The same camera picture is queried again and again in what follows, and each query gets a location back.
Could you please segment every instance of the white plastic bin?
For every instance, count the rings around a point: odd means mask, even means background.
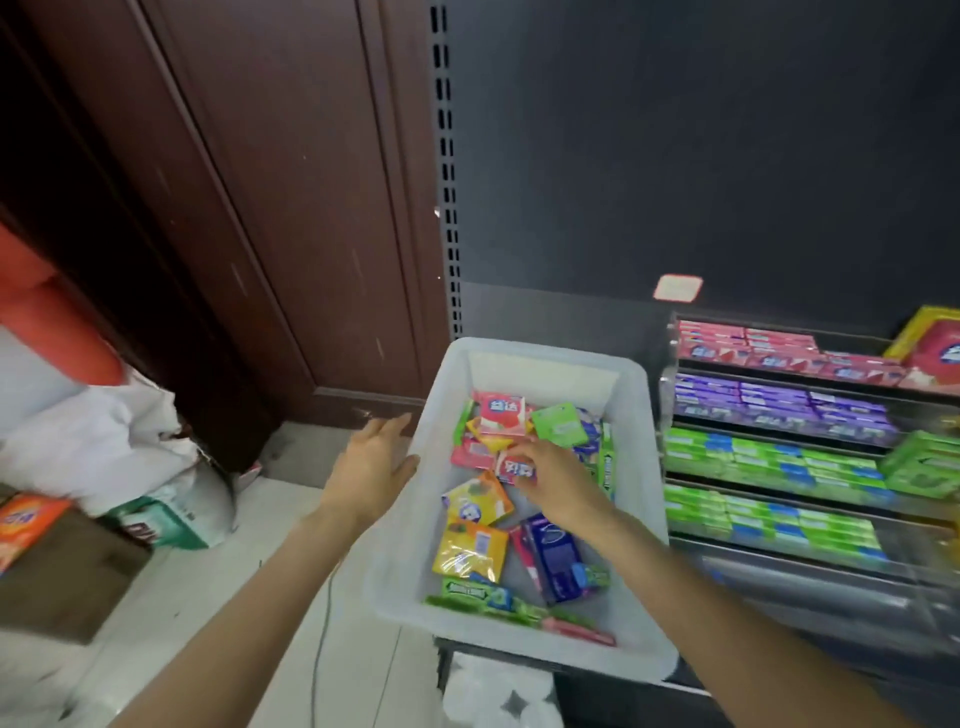
[[[440,592],[441,577],[431,570],[445,523],[440,496],[471,475],[451,466],[449,458],[453,429],[474,389],[523,395],[544,406],[572,401],[603,415],[612,424],[617,451],[616,505],[666,541],[647,386],[643,368],[629,359],[492,339],[451,344],[410,446],[420,456],[420,468],[377,527],[379,548],[366,583],[377,614],[451,640],[627,680],[655,682],[668,676],[676,667],[677,650],[618,576],[604,593],[564,604],[613,632],[618,647],[423,604],[427,595]],[[536,513],[519,491],[511,489],[510,495],[516,512],[497,526]],[[598,558],[585,551],[585,560]],[[521,598],[542,603],[534,598],[530,578],[512,550],[501,583]]]

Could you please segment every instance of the hand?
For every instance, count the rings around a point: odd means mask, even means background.
[[[394,504],[403,486],[417,472],[420,458],[407,456],[395,469],[394,450],[410,413],[392,420],[370,420],[350,437],[347,449],[333,465],[320,505],[338,508],[366,529]]]
[[[517,445],[510,453],[533,460],[537,480],[521,475],[514,485],[560,528],[587,539],[588,532],[616,510],[570,450],[538,440]]]

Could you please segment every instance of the gray cord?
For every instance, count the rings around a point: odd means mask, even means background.
[[[326,628],[330,626],[330,612],[333,611],[333,577],[343,565],[341,561],[333,568],[329,580],[326,582],[326,613],[324,614],[324,626],[320,630],[320,642],[317,644],[317,654],[313,658],[313,680],[310,683],[310,728],[317,728],[317,679],[320,677],[320,653],[324,650],[326,641]]]

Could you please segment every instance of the forearm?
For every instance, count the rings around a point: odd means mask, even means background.
[[[911,725],[864,680],[706,579],[636,519],[605,514],[584,537],[737,726]]]
[[[303,615],[362,530],[351,514],[321,505],[111,726],[247,725]]]

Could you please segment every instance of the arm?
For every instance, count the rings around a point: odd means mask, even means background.
[[[410,415],[370,420],[350,439],[320,506],[186,647],[133,699],[111,728],[247,725],[314,597],[353,542],[387,512],[417,470],[391,459]]]
[[[515,448],[537,467],[517,486],[623,577],[737,726],[910,726],[860,677],[741,602],[618,511],[569,451]]]

